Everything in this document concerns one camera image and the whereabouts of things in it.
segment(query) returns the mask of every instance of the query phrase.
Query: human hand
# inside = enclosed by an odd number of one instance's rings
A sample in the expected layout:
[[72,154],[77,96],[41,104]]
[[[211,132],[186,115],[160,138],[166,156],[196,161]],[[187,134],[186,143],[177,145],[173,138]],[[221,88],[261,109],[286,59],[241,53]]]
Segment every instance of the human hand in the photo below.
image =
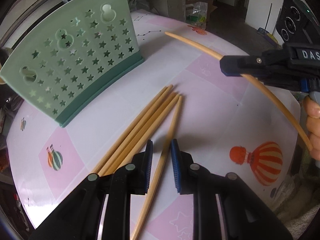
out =
[[313,146],[310,155],[316,160],[320,160],[320,106],[306,97],[303,100],[303,106],[308,114],[307,117],[307,128],[310,132],[309,139]]

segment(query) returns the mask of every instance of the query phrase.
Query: dark green base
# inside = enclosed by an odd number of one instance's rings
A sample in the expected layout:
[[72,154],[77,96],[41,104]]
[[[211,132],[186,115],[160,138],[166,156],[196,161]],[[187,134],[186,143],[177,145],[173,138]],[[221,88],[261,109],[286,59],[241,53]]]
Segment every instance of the dark green base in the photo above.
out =
[[144,59],[138,51],[126,58],[124,61],[120,62],[118,65],[98,78],[98,80],[85,89],[79,96],[77,96],[55,120],[60,124],[61,127],[66,127],[67,124],[102,91],[111,86],[129,71],[139,66],[143,61]]

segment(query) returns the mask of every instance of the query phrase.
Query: screw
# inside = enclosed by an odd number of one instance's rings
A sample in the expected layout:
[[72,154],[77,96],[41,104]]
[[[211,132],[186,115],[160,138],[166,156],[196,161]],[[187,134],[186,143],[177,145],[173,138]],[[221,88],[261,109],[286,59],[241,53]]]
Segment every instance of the screw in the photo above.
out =
[[235,173],[233,173],[233,172],[229,172],[229,173],[227,174],[227,177],[228,177],[228,179],[236,180],[236,179],[238,178],[238,175],[235,174]]
[[89,176],[87,178],[89,181],[95,181],[98,178],[98,175],[91,173],[91,174],[89,174]]
[[125,166],[125,169],[127,171],[133,171],[134,169],[136,168],[136,165],[132,164],[132,163],[129,163]]
[[197,171],[197,170],[200,169],[200,166],[198,164],[196,164],[196,163],[192,163],[190,165],[190,169],[192,169],[193,171]]

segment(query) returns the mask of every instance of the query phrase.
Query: dark floor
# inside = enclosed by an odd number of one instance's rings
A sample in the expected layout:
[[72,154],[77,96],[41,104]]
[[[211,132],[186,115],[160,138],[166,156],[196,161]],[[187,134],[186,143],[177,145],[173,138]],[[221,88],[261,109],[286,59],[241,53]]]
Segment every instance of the dark floor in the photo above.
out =
[[236,45],[249,55],[261,55],[274,49],[257,30],[244,23],[246,11],[231,5],[213,2],[218,8],[210,14],[206,30]]

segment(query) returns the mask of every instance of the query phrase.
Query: pink square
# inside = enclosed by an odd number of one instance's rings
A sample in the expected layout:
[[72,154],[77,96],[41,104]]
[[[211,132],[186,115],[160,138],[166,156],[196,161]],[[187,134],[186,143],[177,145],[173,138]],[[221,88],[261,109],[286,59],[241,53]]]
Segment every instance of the pink square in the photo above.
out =
[[193,195],[179,195],[146,230],[159,240],[192,239]]
[[157,26],[162,26],[168,29],[177,29],[182,25],[185,25],[185,23],[183,22],[173,20],[167,17],[162,17],[162,16],[154,17],[151,20],[148,20],[147,23],[157,25]]
[[[58,161],[60,169],[55,170],[49,165],[48,152],[53,146],[55,152],[59,152],[62,156],[62,162]],[[72,180],[84,168],[84,163],[79,157],[66,129],[58,127],[49,137],[39,153],[39,160],[45,178],[49,184],[53,196],[57,199],[61,193],[68,187]]]
[[220,70],[219,61],[206,53],[200,55],[186,69],[232,95],[238,102],[242,100],[248,86],[248,81],[242,77],[226,77]]

